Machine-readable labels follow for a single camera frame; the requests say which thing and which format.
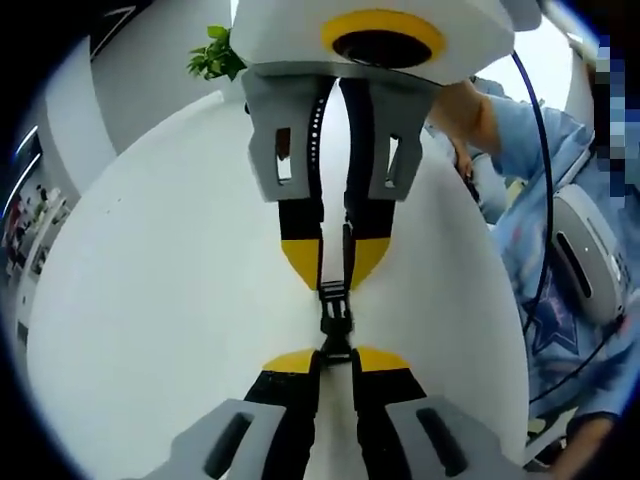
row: white curved surface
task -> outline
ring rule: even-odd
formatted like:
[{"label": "white curved surface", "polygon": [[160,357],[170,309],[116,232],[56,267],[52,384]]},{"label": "white curved surface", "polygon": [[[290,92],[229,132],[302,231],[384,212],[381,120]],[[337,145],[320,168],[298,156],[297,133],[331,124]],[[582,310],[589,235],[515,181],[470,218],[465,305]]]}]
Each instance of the white curved surface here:
[{"label": "white curved surface", "polygon": [[[322,136],[332,258],[349,148],[340,104],[330,102]],[[252,177],[249,117],[239,103],[202,105],[105,171],[40,279],[30,381],[91,478],[145,475],[179,432],[242,398],[264,362],[322,342],[315,294],[281,253],[277,207],[262,202]],[[445,159],[423,160],[390,250],[352,310],[355,344],[403,355],[427,393],[465,407],[521,459],[528,390],[517,309],[486,225]],[[322,382],[306,477],[364,479],[348,368]]]}]

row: gray plastic bracket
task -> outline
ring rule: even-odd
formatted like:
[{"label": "gray plastic bracket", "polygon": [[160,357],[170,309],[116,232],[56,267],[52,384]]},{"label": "gray plastic bracket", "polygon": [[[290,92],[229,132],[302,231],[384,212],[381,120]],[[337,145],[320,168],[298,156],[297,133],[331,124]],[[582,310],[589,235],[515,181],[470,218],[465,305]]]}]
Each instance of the gray plastic bracket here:
[{"label": "gray plastic bracket", "polygon": [[482,423],[468,416],[442,397],[430,396],[408,402],[387,405],[387,414],[398,434],[409,465],[411,478],[445,480],[445,466],[438,456],[432,437],[442,432],[430,432],[421,416],[437,415],[456,446],[462,452],[466,467],[455,475],[459,480],[524,480],[527,472],[509,461],[500,449],[498,437]]},{"label": "gray plastic bracket", "polygon": [[226,465],[227,480],[260,480],[285,410],[226,400],[178,435],[169,460],[140,480],[211,480]]},{"label": "gray plastic bracket", "polygon": [[[371,82],[375,147],[369,198],[402,201],[407,198],[422,160],[420,132],[436,97],[435,91],[402,89]],[[389,167],[391,137],[398,148]]]},{"label": "gray plastic bracket", "polygon": [[[318,75],[262,76],[253,67],[242,76],[254,133],[249,157],[268,202],[310,196],[307,141],[312,110],[320,95]],[[276,132],[290,129],[291,178],[278,177]]]}]

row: person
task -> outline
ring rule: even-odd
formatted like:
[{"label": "person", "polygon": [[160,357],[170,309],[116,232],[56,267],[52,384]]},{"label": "person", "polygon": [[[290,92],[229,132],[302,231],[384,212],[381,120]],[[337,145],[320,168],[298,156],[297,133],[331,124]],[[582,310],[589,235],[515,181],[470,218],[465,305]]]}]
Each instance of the person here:
[{"label": "person", "polygon": [[[593,130],[564,112],[543,108],[554,187],[562,174],[589,149]],[[542,149],[530,104],[478,92],[471,82],[444,87],[434,102],[429,122],[448,135],[491,155],[500,175],[528,182],[516,202],[491,231],[509,274],[525,332],[533,400],[555,386],[593,353],[606,334],[565,301],[553,268],[547,272],[540,302],[534,308],[542,272],[546,228],[546,183]],[[640,194],[628,188],[616,196],[615,173],[595,154],[576,175],[601,210],[621,244],[632,287],[640,287]],[[597,452],[629,401],[640,369],[639,312],[624,323],[593,361],[549,395],[530,404],[531,418],[577,407],[567,428],[566,449],[550,467],[555,480],[573,478]]]},{"label": "person", "polygon": [[[498,82],[475,75],[470,81],[479,92],[508,98]],[[459,139],[447,136],[428,122],[425,129],[455,162],[458,173],[472,191],[485,221],[495,224],[507,209],[507,187],[505,179],[496,172],[491,156],[473,145],[466,145]]]}]

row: white robot body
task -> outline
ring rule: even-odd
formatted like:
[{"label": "white robot body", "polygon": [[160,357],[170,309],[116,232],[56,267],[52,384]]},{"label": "white robot body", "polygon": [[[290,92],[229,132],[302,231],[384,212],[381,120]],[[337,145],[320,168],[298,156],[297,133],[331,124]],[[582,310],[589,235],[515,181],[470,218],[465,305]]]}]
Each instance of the white robot body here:
[{"label": "white robot body", "polygon": [[[510,54],[514,31],[540,23],[536,3],[533,0],[521,3],[527,8],[514,7],[518,4],[511,0],[243,0],[238,5],[231,46],[249,65],[351,63],[327,44],[328,25],[353,12],[374,12],[373,16],[376,12],[399,13],[432,26],[442,45],[418,65],[391,69],[447,85],[464,80]],[[382,18],[369,28],[381,30],[391,23],[393,20],[387,22]],[[353,31],[364,29],[368,29],[367,20],[358,17],[353,22]]]}]

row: light blue shirt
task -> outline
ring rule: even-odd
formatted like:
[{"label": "light blue shirt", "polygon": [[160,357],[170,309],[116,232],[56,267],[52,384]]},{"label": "light blue shirt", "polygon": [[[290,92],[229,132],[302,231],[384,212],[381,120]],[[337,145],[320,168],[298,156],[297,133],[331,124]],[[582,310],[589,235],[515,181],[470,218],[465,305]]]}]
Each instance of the light blue shirt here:
[{"label": "light blue shirt", "polygon": [[[540,138],[531,105],[490,97],[502,153],[493,157],[496,169],[528,181],[512,207],[500,218],[492,235],[500,249],[523,312],[532,303],[542,269],[546,230],[546,183]],[[569,115],[543,108],[554,185],[588,148],[592,130]],[[632,283],[640,287],[640,201],[635,195],[611,195],[608,160],[592,158],[575,177],[593,199],[620,240]],[[601,343],[605,329],[595,327],[561,301],[549,272],[536,315],[525,341],[531,398],[556,385],[575,370]],[[578,406],[576,416],[591,413],[620,415],[633,393],[640,368],[640,315],[631,311],[620,332],[600,354],[565,385],[530,406],[538,417],[555,409]],[[526,314],[521,318],[526,321]]]}]

